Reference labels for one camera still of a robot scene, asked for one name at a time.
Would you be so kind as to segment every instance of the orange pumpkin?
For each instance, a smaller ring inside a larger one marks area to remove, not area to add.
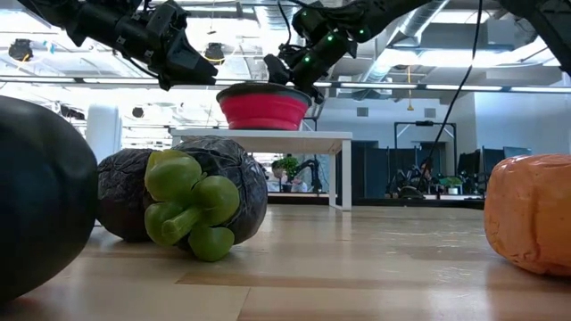
[[[503,160],[485,201],[493,249],[537,274],[571,276],[571,155]]]

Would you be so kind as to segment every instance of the wooden floor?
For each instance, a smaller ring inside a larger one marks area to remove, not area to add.
[[[78,259],[0,318],[571,320],[571,283],[507,264],[488,246],[482,216],[272,206],[252,240],[211,264],[99,227]]]

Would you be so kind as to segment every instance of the pepper stem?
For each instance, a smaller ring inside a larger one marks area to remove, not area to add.
[[[201,211],[191,206],[176,217],[162,223],[162,237],[167,243],[175,244],[193,229],[194,224],[200,220],[200,217]]]

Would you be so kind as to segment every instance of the ceiling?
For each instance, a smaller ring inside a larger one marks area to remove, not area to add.
[[[286,25],[271,0],[235,2],[178,1],[191,13],[186,30],[190,44],[203,52],[208,43],[220,42],[226,60],[218,78],[267,79],[262,58],[275,53],[287,38]],[[322,1],[339,6],[343,0]],[[457,84],[470,64],[469,47],[476,23],[477,1],[450,0],[422,33],[415,48],[387,46],[379,38],[359,46],[357,58],[343,58],[330,71],[332,80],[368,81],[369,72],[384,70],[382,81],[428,84]],[[484,1],[484,50],[476,57],[469,84],[549,85],[561,78],[557,61],[526,21],[504,12],[495,1]],[[291,19],[295,8],[287,6]],[[396,32],[402,21],[387,30]],[[32,40],[34,57],[29,62],[15,61],[8,49],[16,38]],[[144,78],[139,69],[113,54],[111,48],[88,39],[76,47],[64,31],[49,26],[29,14],[16,0],[0,2],[0,74],[23,77]],[[148,125],[226,126],[215,95],[208,89],[171,89],[124,86],[58,86],[0,83],[0,95],[11,95],[53,109],[65,105],[87,112],[94,100],[121,107],[127,123]],[[328,92],[327,99],[351,93]],[[376,99],[400,101],[408,91],[393,90]],[[415,92],[415,98],[434,98],[446,102],[450,93]],[[142,107],[145,116],[132,116]]]

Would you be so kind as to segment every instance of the white table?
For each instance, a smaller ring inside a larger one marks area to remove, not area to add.
[[[335,156],[343,151],[343,199],[341,210],[351,210],[351,140],[352,133],[306,132],[285,130],[172,129],[172,145],[190,136],[223,136],[242,145],[247,152],[281,152],[329,154],[329,205],[337,207]]]

